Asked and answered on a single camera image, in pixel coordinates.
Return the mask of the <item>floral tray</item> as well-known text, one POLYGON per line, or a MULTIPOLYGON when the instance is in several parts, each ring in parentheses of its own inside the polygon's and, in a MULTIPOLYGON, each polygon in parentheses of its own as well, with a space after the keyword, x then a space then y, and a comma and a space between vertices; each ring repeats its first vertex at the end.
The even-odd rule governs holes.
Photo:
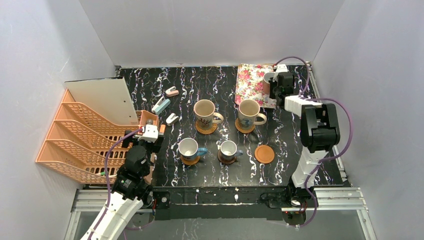
POLYGON ((237 68, 235 84, 235 103, 239 105, 245 99, 255 100, 260 107, 274 109, 276 100, 264 92, 264 76, 272 72, 269 64, 242 63, 237 68))

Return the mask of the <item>tall beige mug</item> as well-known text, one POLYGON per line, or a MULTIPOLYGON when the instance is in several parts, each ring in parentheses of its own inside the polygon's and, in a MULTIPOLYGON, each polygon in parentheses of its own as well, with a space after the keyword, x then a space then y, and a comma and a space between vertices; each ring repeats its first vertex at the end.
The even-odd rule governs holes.
POLYGON ((264 125, 267 117, 260 113, 261 107, 258 102, 252 99, 244 99, 238 105, 239 128, 243 131, 251 130, 255 126, 264 125))

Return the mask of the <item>blue mug white inside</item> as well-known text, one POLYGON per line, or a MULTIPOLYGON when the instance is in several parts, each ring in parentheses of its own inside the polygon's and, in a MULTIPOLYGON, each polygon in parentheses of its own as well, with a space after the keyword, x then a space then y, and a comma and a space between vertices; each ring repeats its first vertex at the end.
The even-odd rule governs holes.
POLYGON ((184 138, 178 144, 180 155, 189 162, 194 162, 197 157, 206 155, 209 150, 205 147, 199 147, 198 142, 193 138, 184 138))

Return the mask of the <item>woven rattan coaster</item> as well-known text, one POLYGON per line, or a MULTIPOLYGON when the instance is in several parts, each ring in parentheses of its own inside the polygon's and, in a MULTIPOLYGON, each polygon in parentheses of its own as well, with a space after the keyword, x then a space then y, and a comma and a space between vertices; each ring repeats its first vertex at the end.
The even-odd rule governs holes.
POLYGON ((237 119, 235 120, 235 127, 236 127, 236 129, 237 129, 239 132, 241 132, 241 133, 243 133, 243 134, 251 133, 251 132, 252 132, 252 131, 254 131, 254 130, 255 130, 255 128, 256 128, 256 126, 255 126, 255 125, 252 125, 250 128, 244 129, 244 128, 242 127, 242 125, 241 125, 241 122, 240 122, 240 119, 239 119, 239 118, 237 118, 237 119))
POLYGON ((196 131, 199 132, 200 134, 203 134, 203 135, 210 135, 210 134, 212 134, 217 129, 217 127, 218 127, 218 124, 217 123, 213 123, 209 129, 203 129, 203 128, 201 128, 200 121, 199 120, 196 120, 195 121, 195 129, 196 129, 196 131))

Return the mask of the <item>light wooden coaster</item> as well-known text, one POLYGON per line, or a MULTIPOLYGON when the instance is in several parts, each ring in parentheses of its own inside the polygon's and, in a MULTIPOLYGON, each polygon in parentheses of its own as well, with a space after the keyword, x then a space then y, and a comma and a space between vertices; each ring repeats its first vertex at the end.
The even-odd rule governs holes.
POLYGON ((197 164, 198 162, 199 162, 199 160, 201 159, 201 157, 200 156, 197 156, 197 157, 195 157, 194 159, 192 159, 192 160, 187 160, 186 158, 184 158, 182 155, 180 156, 180 159, 181 159, 181 161, 182 161, 182 163, 184 164, 184 165, 186 165, 186 166, 192 166, 192 165, 195 165, 195 164, 197 164))
POLYGON ((269 164, 274 160, 275 152, 268 145, 260 145, 255 149, 254 157, 261 164, 269 164))

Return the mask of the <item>small grey heart mug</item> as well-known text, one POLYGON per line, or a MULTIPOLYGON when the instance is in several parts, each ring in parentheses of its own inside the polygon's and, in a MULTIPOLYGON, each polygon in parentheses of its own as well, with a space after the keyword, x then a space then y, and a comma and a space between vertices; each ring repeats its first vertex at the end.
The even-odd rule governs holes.
POLYGON ((219 151, 225 155, 224 158, 226 160, 232 159, 233 157, 240 157, 244 154, 242 150, 238 149, 237 144, 231 140, 224 141, 221 144, 219 151))

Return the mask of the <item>dark walnut wooden coaster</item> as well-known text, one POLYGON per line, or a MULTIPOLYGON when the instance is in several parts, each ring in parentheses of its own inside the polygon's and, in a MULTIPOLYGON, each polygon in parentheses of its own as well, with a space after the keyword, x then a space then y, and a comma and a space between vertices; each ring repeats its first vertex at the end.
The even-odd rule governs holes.
POLYGON ((223 155, 220 151, 217 154, 217 158, 224 165, 231 165, 237 160, 236 156, 231 159, 225 159, 225 155, 223 155))

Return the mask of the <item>pink floral mug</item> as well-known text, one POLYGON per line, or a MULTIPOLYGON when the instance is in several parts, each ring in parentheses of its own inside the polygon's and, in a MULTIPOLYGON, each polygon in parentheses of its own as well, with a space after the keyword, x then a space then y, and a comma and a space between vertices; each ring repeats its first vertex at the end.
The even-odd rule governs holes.
POLYGON ((275 73, 272 72, 267 72, 264 74, 263 78, 262 78, 262 89, 264 94, 269 95, 270 91, 271 91, 271 84, 270 81, 272 81, 272 79, 274 78, 275 73))

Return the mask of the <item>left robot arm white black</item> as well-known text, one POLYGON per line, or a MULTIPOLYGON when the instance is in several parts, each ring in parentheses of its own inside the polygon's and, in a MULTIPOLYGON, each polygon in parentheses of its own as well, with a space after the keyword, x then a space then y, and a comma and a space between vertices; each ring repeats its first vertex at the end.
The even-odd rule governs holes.
POLYGON ((83 240, 116 240, 129 220, 139 210, 152 192, 146 178, 152 172, 152 156, 159 152, 164 132, 155 124, 147 123, 136 130, 126 130, 106 152, 104 174, 107 198, 83 240), (110 182, 108 161, 115 147, 128 148, 123 164, 118 168, 114 183, 110 182))

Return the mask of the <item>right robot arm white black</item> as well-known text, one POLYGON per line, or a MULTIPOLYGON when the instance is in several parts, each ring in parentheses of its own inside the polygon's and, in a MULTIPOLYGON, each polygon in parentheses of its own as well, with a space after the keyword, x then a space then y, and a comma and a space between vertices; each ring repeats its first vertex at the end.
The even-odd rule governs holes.
POLYGON ((276 106, 300 117, 302 152, 286 188, 288 202, 300 204, 310 199, 317 166, 340 141, 337 109, 333 103, 320 103, 294 93, 295 76, 290 72, 269 72, 269 97, 276 106))

